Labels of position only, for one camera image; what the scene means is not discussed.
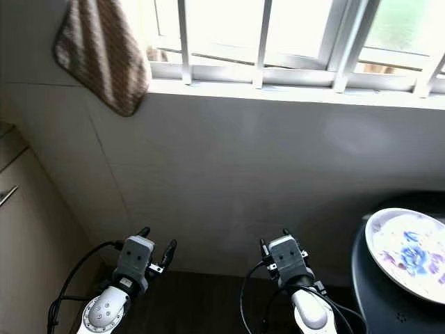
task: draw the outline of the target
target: brown striped towel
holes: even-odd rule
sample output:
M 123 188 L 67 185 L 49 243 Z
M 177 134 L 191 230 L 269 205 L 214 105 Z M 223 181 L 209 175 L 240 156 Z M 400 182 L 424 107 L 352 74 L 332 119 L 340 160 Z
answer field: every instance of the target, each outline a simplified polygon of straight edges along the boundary
M 131 116 L 151 77 L 121 1 L 71 0 L 54 43 L 56 62 L 121 116 Z

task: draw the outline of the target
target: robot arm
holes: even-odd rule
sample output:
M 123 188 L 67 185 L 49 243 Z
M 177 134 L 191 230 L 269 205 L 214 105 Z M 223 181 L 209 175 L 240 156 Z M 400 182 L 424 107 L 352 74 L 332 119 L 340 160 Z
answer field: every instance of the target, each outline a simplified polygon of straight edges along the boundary
M 147 291 L 149 280 L 168 268 L 175 254 L 176 240 L 168 245 L 161 263 L 155 264 L 152 262 L 155 244 L 145 238 L 148 233 L 149 228 L 144 228 L 125 241 L 108 287 L 83 310 L 78 334 L 111 333 L 131 302 Z
M 271 278 L 291 298 L 293 316 L 300 330 L 304 334 L 337 334 L 332 308 L 316 294 L 324 292 L 324 288 L 321 282 L 314 282 L 314 273 L 307 266 L 308 254 L 300 250 L 295 238 L 284 230 L 283 237 L 268 246 L 261 240 L 260 246 Z

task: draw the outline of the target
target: plate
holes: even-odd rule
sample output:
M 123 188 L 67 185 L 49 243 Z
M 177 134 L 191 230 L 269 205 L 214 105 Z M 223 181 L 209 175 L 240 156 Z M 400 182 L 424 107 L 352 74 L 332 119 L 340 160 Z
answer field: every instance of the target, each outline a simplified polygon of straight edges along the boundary
M 366 243 L 377 265 L 416 296 L 445 304 L 445 225 L 420 212 L 389 208 L 373 214 Z

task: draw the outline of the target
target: metal bracket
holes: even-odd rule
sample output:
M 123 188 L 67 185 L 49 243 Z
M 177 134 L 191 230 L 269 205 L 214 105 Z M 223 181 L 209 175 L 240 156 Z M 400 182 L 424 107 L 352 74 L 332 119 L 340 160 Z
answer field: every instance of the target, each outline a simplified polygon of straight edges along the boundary
M 272 263 L 270 266 L 267 267 L 267 270 L 272 271 L 272 270 L 276 270 L 277 265 L 275 263 Z
M 19 186 L 14 186 L 13 188 L 0 192 L 0 207 L 6 203 L 6 201 L 11 197 L 11 195 L 19 188 Z
M 156 264 L 154 264 L 154 263 L 151 263 L 151 264 L 149 265 L 148 269 L 149 269 L 151 272 L 153 272 L 153 273 L 158 273 L 158 274 L 161 274 L 161 273 L 163 273 L 163 271 L 164 271 L 164 268 L 162 268 L 162 267 L 160 267 L 160 266 L 158 266 L 158 265 L 156 265 Z

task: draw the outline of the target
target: wooden floor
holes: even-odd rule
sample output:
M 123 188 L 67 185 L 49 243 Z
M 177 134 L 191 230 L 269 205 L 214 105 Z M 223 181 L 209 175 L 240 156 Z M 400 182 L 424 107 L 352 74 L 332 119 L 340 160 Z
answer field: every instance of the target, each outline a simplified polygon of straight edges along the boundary
M 167 272 L 131 306 L 115 334 L 245 334 L 238 296 L 241 278 Z M 245 291 L 245 313 L 254 333 L 275 283 L 252 279 Z M 353 307 L 351 291 L 331 288 L 338 303 Z M 278 296 L 271 308 L 268 333 L 297 333 L 289 298 Z

